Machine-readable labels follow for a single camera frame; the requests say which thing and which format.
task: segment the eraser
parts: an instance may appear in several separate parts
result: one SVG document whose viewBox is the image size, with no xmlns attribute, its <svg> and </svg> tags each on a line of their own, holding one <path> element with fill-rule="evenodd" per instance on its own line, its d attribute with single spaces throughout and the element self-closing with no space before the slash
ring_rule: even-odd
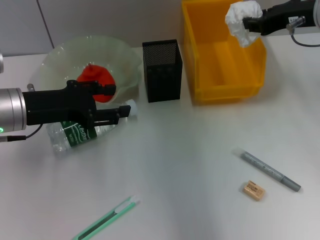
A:
<svg viewBox="0 0 320 240">
<path fill-rule="evenodd" d="M 256 201 L 260 201 L 266 192 L 262 187 L 255 184 L 253 181 L 248 181 L 243 191 Z"/>
</svg>

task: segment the yellow box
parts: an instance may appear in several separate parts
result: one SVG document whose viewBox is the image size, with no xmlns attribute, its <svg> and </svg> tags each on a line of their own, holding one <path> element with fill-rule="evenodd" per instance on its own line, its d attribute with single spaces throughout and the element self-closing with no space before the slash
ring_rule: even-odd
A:
<svg viewBox="0 0 320 240">
<path fill-rule="evenodd" d="M 266 48 L 259 38 L 242 48 L 225 23 L 237 0 L 184 0 L 184 65 L 198 104 L 235 102 L 264 84 Z"/>
</svg>

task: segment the white table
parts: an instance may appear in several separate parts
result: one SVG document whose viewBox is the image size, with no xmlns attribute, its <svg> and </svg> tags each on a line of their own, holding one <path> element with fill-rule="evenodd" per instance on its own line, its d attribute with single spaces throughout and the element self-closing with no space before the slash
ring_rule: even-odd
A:
<svg viewBox="0 0 320 240">
<path fill-rule="evenodd" d="M 316 33 L 297 38 L 320 42 Z M 46 128 L 1 143 L 1 238 L 70 240 L 139 194 L 139 206 L 93 239 L 318 239 L 320 48 L 297 46 L 289 36 L 265 44 L 265 87 L 245 102 L 193 106 L 183 75 L 180 100 L 148 103 L 141 81 L 138 119 L 76 152 L 55 157 Z M 6 57 L 0 88 L 26 90 L 45 56 Z M 293 192 L 236 158 L 234 147 L 302 189 Z M 265 188 L 261 202 L 241 192 L 248 180 Z"/>
</svg>

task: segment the plastic bottle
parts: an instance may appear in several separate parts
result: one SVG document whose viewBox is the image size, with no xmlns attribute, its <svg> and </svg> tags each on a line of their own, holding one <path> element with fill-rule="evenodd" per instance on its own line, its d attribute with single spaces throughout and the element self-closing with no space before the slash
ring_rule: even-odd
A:
<svg viewBox="0 0 320 240">
<path fill-rule="evenodd" d="M 137 115 L 137 106 L 135 101 L 132 99 L 123 104 L 112 103 L 108 105 L 108 108 L 118 108 L 122 105 L 131 106 L 129 117 Z M 117 125 L 95 126 L 94 130 L 85 129 L 80 124 L 71 121 L 49 123 L 47 124 L 46 129 L 53 149 L 57 152 L 61 152 L 66 151 L 76 145 L 106 135 L 112 129 L 118 126 L 123 120 L 123 118 L 120 118 Z"/>
</svg>

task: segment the red object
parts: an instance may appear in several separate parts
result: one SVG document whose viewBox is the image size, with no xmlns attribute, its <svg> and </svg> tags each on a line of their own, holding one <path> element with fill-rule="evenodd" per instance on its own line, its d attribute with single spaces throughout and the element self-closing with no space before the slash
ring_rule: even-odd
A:
<svg viewBox="0 0 320 240">
<path fill-rule="evenodd" d="M 116 84 L 114 78 L 106 68 L 98 65 L 92 65 L 90 63 L 85 67 L 81 75 L 78 76 L 76 80 L 78 82 L 98 81 L 102 86 Z M 113 96 L 95 95 L 93 98 L 97 102 L 106 103 L 109 102 Z"/>
</svg>

